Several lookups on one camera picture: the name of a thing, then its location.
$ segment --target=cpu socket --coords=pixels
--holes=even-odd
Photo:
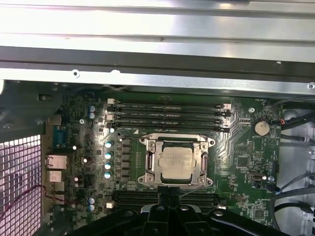
[[[207,178],[208,150],[215,140],[202,135],[153,133],[143,136],[146,145],[146,172],[138,178],[140,184],[178,186],[196,189],[210,186]]]

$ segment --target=motherboard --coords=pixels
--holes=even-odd
[[[72,154],[52,189],[71,202],[73,229],[121,208],[140,212],[157,203],[159,186],[180,187],[182,203],[203,213],[219,206],[271,225],[267,185],[276,182],[281,113],[260,98],[69,95],[54,147]]]

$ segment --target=mesh vent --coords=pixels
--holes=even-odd
[[[0,143],[0,212],[41,184],[40,135]],[[24,195],[0,222],[1,236],[31,236],[40,227],[40,188]]]

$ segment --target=red wire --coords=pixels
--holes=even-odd
[[[284,119],[280,119],[280,123],[281,123],[282,125],[285,125],[285,124],[286,124],[286,121],[285,121]]]
[[[49,198],[49,199],[51,199],[51,200],[55,200],[55,201],[60,201],[60,202],[68,203],[68,202],[67,202],[66,200],[64,200],[64,199],[60,199],[60,198],[55,198],[55,197],[48,196],[48,195],[47,195],[47,189],[46,189],[46,187],[45,187],[44,185],[37,184],[37,185],[34,185],[33,187],[31,187],[30,189],[24,191],[23,193],[21,193],[19,196],[17,196],[17,197],[13,200],[13,202],[12,202],[7,208],[5,208],[5,210],[4,210],[4,211],[1,213],[1,215],[0,215],[0,223],[1,223],[1,221],[3,220],[5,214],[6,214],[15,204],[17,204],[17,202],[19,201],[19,199],[20,199],[21,197],[23,197],[24,195],[28,194],[29,192],[31,192],[32,190],[34,190],[34,189],[36,189],[36,188],[38,188],[38,187],[41,187],[41,188],[44,189],[44,197]]]

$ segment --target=green circuit board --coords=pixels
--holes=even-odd
[[[197,193],[216,194],[227,209],[271,225],[268,203],[273,193],[266,185],[276,181],[281,127],[274,121],[282,107],[271,109],[271,101],[260,98],[89,92],[68,96],[62,108],[58,130],[65,139],[54,144],[81,147],[71,163],[68,187],[71,200],[79,202],[67,209],[74,229],[110,214],[115,208],[106,203],[117,190],[156,192],[139,182],[147,155],[141,137],[152,133],[215,140],[207,162],[213,184]],[[79,186],[73,181],[77,175],[84,179]],[[95,200],[92,210],[90,198]]]

